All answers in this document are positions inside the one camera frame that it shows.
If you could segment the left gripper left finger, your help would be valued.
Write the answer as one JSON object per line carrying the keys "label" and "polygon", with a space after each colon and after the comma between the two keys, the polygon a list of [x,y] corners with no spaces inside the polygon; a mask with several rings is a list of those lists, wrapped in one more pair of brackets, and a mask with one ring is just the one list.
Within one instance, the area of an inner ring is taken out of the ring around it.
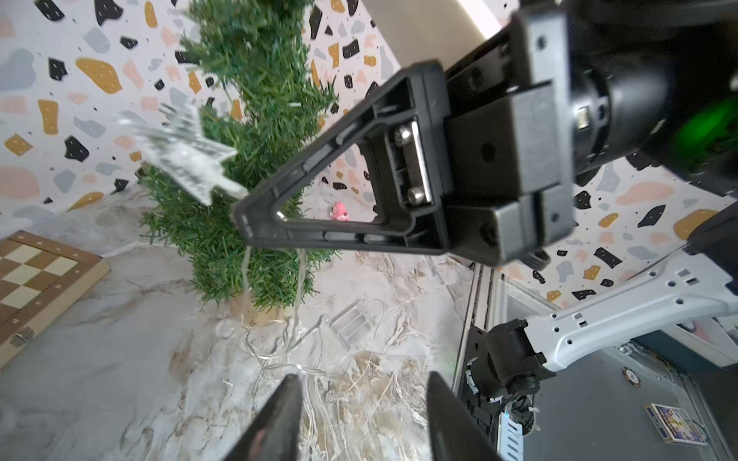
{"label": "left gripper left finger", "polygon": [[289,374],[224,460],[297,460],[302,409],[302,382]]}

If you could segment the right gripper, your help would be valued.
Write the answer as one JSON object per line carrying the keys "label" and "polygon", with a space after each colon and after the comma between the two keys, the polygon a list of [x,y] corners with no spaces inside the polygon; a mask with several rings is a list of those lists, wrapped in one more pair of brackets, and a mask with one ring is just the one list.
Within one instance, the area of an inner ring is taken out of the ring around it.
{"label": "right gripper", "polygon": [[258,248],[442,255],[451,237],[464,259],[546,267],[574,227],[570,75],[565,11],[521,8],[447,70],[448,94],[436,61],[371,90],[234,206],[236,227]]}

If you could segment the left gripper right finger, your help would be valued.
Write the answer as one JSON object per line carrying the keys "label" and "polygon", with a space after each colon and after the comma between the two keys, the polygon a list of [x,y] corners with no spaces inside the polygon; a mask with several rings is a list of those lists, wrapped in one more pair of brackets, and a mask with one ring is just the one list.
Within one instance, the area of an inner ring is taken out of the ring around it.
{"label": "left gripper right finger", "polygon": [[430,373],[426,404],[432,459],[501,460],[488,437],[437,372]]}

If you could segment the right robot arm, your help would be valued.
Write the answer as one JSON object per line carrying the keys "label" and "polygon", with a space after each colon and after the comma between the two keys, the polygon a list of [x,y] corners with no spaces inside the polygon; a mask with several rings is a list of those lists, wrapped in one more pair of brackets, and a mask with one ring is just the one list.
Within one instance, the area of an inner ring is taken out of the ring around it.
{"label": "right robot arm", "polygon": [[402,68],[234,208],[252,248],[476,266],[455,386],[530,428],[590,353],[737,320],[737,5],[524,1]]}

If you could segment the silver star string light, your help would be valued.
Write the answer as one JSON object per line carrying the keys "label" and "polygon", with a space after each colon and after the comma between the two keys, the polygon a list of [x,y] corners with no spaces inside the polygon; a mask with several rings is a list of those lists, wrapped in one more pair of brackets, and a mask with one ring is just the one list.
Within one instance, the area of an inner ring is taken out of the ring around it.
{"label": "silver star string light", "polygon": [[[185,105],[180,109],[167,109],[167,126],[156,127],[123,113],[115,122],[131,132],[142,146],[142,154],[148,163],[165,172],[190,196],[205,206],[213,204],[213,190],[218,188],[234,199],[242,200],[249,195],[248,189],[225,176],[224,161],[232,159],[238,151],[221,143],[205,138],[201,117],[196,107]],[[322,326],[329,325],[333,318],[323,315],[318,323],[304,335],[297,332],[299,308],[303,300],[307,274],[307,255],[297,252],[299,261],[296,305],[292,320],[284,331],[284,353],[289,355],[299,349],[309,336]]]}

